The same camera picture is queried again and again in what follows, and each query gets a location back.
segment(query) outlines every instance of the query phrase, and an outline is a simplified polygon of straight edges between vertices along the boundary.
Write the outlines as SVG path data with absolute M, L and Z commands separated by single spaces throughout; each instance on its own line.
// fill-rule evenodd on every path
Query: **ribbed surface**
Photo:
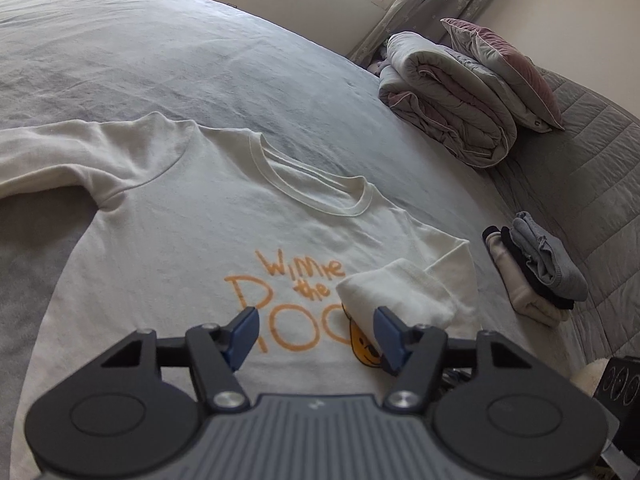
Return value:
M 436 451 L 418 418 L 382 412 L 369 396 L 264 396 L 211 421 L 196 446 L 155 480 L 470 478 Z

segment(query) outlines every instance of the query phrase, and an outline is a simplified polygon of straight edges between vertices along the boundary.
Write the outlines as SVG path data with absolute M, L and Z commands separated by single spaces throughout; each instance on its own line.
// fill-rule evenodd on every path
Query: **gray bed sheet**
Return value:
M 601 95 L 540 69 L 564 132 L 518 133 L 490 171 L 513 209 L 563 241 L 590 287 L 572 323 L 587 362 L 640 356 L 640 120 Z
M 563 374 L 574 327 L 516 316 L 481 240 L 512 212 L 484 174 L 378 100 L 378 79 L 260 18 L 210 0 L 0 0 L 0 128 L 132 120 L 158 110 L 264 132 L 332 173 L 362 174 L 411 215 L 471 240 L 484 327 Z M 0 201 L 0 478 L 38 327 L 96 211 L 79 188 Z

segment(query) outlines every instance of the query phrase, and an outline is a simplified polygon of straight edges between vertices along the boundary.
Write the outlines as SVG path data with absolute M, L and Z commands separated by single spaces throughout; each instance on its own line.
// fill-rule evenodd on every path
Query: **black device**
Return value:
M 620 422 L 613 444 L 640 462 L 640 359 L 612 357 L 593 397 Z
M 248 308 L 222 328 L 124 338 L 29 410 L 42 478 L 560 480 L 603 449 L 598 403 L 498 333 L 452 339 L 380 307 L 374 332 L 398 373 L 382 405 L 264 394 L 251 406 L 233 372 L 258 329 Z M 161 367 L 188 367 L 198 400 L 164 383 Z M 452 368 L 472 377 L 441 396 Z

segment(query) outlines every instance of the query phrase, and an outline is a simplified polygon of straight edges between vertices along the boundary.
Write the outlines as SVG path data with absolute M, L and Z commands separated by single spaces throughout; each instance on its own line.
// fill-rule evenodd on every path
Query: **metal screw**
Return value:
M 245 398 L 243 394 L 238 392 L 220 392 L 213 397 L 213 403 L 219 408 L 232 410 L 244 404 Z
M 414 406 L 417 406 L 420 402 L 418 397 L 413 392 L 407 390 L 400 390 L 399 392 L 393 392 L 388 398 L 389 404 L 394 408 L 400 408 L 401 410 L 407 410 Z

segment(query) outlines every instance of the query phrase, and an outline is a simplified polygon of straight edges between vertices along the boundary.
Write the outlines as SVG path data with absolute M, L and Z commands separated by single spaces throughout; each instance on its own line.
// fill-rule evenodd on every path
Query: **shirt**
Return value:
M 316 170 L 262 134 L 159 113 L 0 132 L 0 198 L 77 184 L 98 212 L 69 256 L 33 348 L 14 424 L 13 478 L 36 471 L 22 428 L 28 407 L 137 328 L 181 336 L 256 306 L 260 337 L 237 373 L 252 398 L 380 394 L 389 378 L 354 358 L 335 285 L 398 258 L 446 284 L 460 305 L 456 335 L 478 328 L 466 240 L 416 221 L 364 177 Z M 189 389 L 188 374 L 163 376 Z

